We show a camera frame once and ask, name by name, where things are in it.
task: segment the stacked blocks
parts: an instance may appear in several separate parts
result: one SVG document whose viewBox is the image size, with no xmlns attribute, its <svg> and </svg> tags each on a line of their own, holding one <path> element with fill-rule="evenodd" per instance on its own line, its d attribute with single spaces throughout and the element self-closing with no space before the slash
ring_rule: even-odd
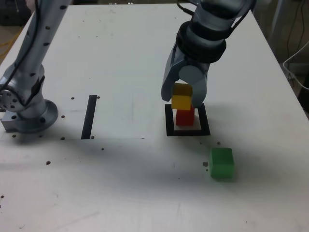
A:
<svg viewBox="0 0 309 232">
<path fill-rule="evenodd" d="M 234 159 L 231 148 L 213 148 L 210 157 L 212 178 L 231 178 L 234 173 Z"/>
<path fill-rule="evenodd" d="M 192 87 L 175 83 L 172 96 L 172 109 L 177 109 L 176 125 L 193 126 L 194 108 L 191 105 Z"/>
</svg>

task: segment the white table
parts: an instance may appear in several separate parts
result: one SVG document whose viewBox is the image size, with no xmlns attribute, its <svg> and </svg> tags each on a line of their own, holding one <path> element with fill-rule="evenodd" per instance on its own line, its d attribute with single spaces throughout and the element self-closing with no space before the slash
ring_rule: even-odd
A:
<svg viewBox="0 0 309 232">
<path fill-rule="evenodd" d="M 164 67 L 189 19 L 174 4 L 68 8 L 43 62 L 58 120 L 0 129 L 1 232 L 309 230 L 309 123 L 252 14 L 211 65 L 211 136 L 166 137 Z M 81 140 L 89 95 L 95 139 Z M 232 181 L 203 166 L 218 141 L 233 149 Z"/>
</svg>

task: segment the black strip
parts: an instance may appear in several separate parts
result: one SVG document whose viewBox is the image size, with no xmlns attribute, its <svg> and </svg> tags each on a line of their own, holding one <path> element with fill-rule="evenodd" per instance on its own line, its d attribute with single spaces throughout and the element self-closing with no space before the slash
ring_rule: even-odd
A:
<svg viewBox="0 0 309 232">
<path fill-rule="evenodd" d="M 165 104 L 166 136 L 174 136 L 174 117 L 171 104 Z"/>
<path fill-rule="evenodd" d="M 97 96 L 90 95 L 83 126 L 82 139 L 90 139 L 93 117 L 95 115 L 96 103 L 97 103 Z"/>
<path fill-rule="evenodd" d="M 174 117 L 171 104 L 165 104 L 165 122 L 166 122 L 166 136 L 206 136 L 210 135 L 207 115 L 204 104 L 198 109 L 200 130 L 175 130 Z"/>
<path fill-rule="evenodd" d="M 232 28 L 228 28 L 227 30 L 211 30 L 199 24 L 198 22 L 194 22 L 193 19 L 189 25 L 191 30 L 197 36 L 210 41 L 218 41 L 227 39 L 232 34 Z"/>
<path fill-rule="evenodd" d="M 209 130 L 205 105 L 202 104 L 197 110 L 199 116 L 199 124 L 201 125 L 201 131 L 203 132 L 203 135 L 210 135 L 211 131 Z"/>
</svg>

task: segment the cable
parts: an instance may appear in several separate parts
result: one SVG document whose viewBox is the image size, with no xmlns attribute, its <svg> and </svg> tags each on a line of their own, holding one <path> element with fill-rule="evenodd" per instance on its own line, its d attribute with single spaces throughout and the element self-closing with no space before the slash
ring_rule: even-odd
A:
<svg viewBox="0 0 309 232">
<path fill-rule="evenodd" d="M 33 37 L 32 40 L 30 42 L 30 45 L 28 47 L 28 49 L 26 50 L 25 54 L 22 56 L 22 58 L 20 59 L 20 61 L 16 64 L 14 70 L 12 71 L 10 77 L 6 80 L 6 82 L 3 84 L 3 86 L 0 87 L 0 92 L 4 89 L 6 89 L 6 87 L 8 86 L 9 82 L 12 80 L 12 78 L 14 77 L 15 73 L 17 72 L 19 66 L 22 64 L 22 62 L 25 60 L 25 58 L 27 57 L 27 55 L 29 54 L 30 50 L 33 47 L 33 44 L 35 42 L 35 39 L 37 37 L 37 33 L 38 33 L 38 28 L 39 28 L 39 21 L 41 19 L 41 12 L 39 9 L 39 4 L 38 4 L 38 0 L 35 0 L 35 10 L 36 10 L 36 22 L 35 22 L 35 29 L 34 29 L 34 33 L 33 33 Z M 29 100 L 31 96 L 29 97 L 29 99 L 27 100 L 26 104 L 23 104 L 23 102 L 20 100 L 20 98 L 18 99 L 20 101 L 20 104 L 22 106 L 26 106 L 29 103 Z"/>
<path fill-rule="evenodd" d="M 298 53 L 300 53 L 308 44 L 309 44 L 309 41 L 308 41 L 299 51 L 297 51 L 294 55 L 292 55 L 290 58 L 288 58 L 288 59 L 287 59 L 285 62 L 283 62 L 283 64 L 282 64 L 283 67 L 284 67 L 284 69 L 292 76 L 292 78 L 295 79 L 295 80 L 298 82 L 298 84 L 299 84 L 302 88 L 304 88 L 304 89 L 306 89 L 306 90 L 309 90 L 309 88 L 303 86 L 303 85 L 299 82 L 299 80 L 296 78 L 295 74 L 292 73 L 290 70 L 288 70 L 287 67 L 285 67 L 285 63 L 288 62 L 289 60 L 291 60 L 291 59 L 292 59 L 294 56 L 296 56 Z"/>
<path fill-rule="evenodd" d="M 301 33 L 301 36 L 300 36 L 300 41 L 297 45 L 297 49 L 296 49 L 296 52 L 299 50 L 299 47 L 301 45 L 301 42 L 303 40 L 303 37 L 304 37 L 304 33 L 305 33 L 305 21 L 304 21 L 304 14 L 303 14 L 303 8 L 304 8 L 304 5 L 305 5 L 305 0 L 303 0 L 303 4 L 301 5 L 301 8 L 300 8 L 300 13 L 301 13 L 301 19 L 302 19 L 302 33 Z M 293 61 L 293 59 L 290 60 L 290 62 L 288 63 L 288 69 L 290 69 L 290 63 Z"/>
<path fill-rule="evenodd" d="M 301 4 L 301 1 L 298 3 L 297 5 L 297 8 L 296 8 L 296 11 L 295 11 L 295 16 L 294 16 L 294 19 L 293 19 L 293 23 L 292 23 L 292 26 L 291 26 L 291 30 L 289 32 L 289 35 L 288 35 L 288 40 L 286 42 L 286 50 L 287 50 L 287 53 L 288 53 L 288 58 L 290 56 L 290 49 L 289 49 L 289 43 L 290 43 L 290 38 L 291 38 L 291 35 L 292 35 L 292 31 L 294 29 L 294 25 L 295 25 L 295 22 L 296 22 L 296 18 L 297 18 L 297 12 L 298 12 L 298 9 L 300 7 L 300 4 Z M 288 75 L 288 81 L 291 81 L 292 80 L 292 83 L 293 83 L 293 87 L 294 87 L 294 82 L 293 82 L 293 79 L 291 78 L 291 75 L 289 73 Z"/>
<path fill-rule="evenodd" d="M 191 2 L 191 1 L 186 1 L 186 0 L 185 0 L 185 1 L 182 1 L 182 2 L 191 3 L 191 4 L 195 5 L 195 6 L 197 6 L 196 3 L 193 3 L 193 2 Z M 180 1 L 179 1 L 179 0 L 177 1 L 176 4 L 177 4 L 177 6 L 178 6 L 180 9 L 182 9 L 183 12 L 185 12 L 185 13 L 191 15 L 191 16 L 194 15 L 194 12 L 193 12 L 193 11 L 191 11 L 191 10 L 189 10 L 189 9 L 187 9 L 187 8 L 182 7 L 182 6 L 180 5 Z"/>
<path fill-rule="evenodd" d="M 247 14 L 249 13 L 250 10 L 253 10 L 253 8 L 255 7 L 256 4 L 256 0 L 253 0 L 249 10 L 235 23 L 235 25 L 231 28 L 231 34 L 232 32 L 236 29 L 236 27 L 242 22 L 242 20 L 247 16 Z"/>
</svg>

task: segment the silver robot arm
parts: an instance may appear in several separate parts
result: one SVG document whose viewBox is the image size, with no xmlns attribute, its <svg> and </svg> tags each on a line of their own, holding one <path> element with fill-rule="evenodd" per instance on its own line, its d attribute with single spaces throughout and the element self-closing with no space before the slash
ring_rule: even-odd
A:
<svg viewBox="0 0 309 232">
<path fill-rule="evenodd" d="M 2 124 L 7 132 L 33 133 L 51 126 L 58 117 L 56 105 L 42 95 L 42 61 L 71 0 L 35 0 L 36 11 L 16 61 L 0 79 L 0 106 L 6 109 Z M 241 20 L 255 0 L 202 0 L 181 25 L 169 56 L 162 99 L 169 101 L 179 79 L 193 87 L 192 105 L 206 97 L 207 72 L 226 48 L 237 17 Z"/>
<path fill-rule="evenodd" d="M 191 21 L 181 25 L 176 43 L 168 58 L 161 89 L 161 97 L 169 101 L 176 81 L 192 86 L 192 105 L 198 108 L 207 92 L 207 72 L 226 49 L 225 39 L 254 7 L 255 0 L 201 0 Z"/>
<path fill-rule="evenodd" d="M 58 117 L 56 105 L 42 95 L 42 61 L 70 2 L 36 0 L 36 11 L 17 59 L 0 79 L 0 106 L 7 110 L 2 124 L 7 132 L 42 131 Z"/>
</svg>

